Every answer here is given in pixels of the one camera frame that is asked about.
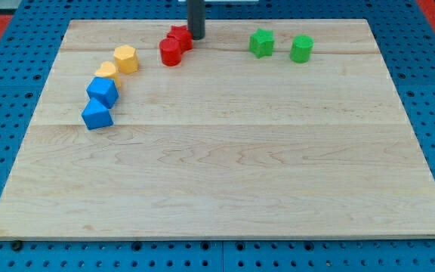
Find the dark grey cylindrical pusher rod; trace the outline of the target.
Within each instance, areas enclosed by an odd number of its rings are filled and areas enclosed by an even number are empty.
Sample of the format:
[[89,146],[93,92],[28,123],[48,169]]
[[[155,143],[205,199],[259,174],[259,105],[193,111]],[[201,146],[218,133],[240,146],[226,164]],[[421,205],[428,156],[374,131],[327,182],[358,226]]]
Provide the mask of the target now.
[[205,1],[187,0],[187,29],[193,40],[205,38]]

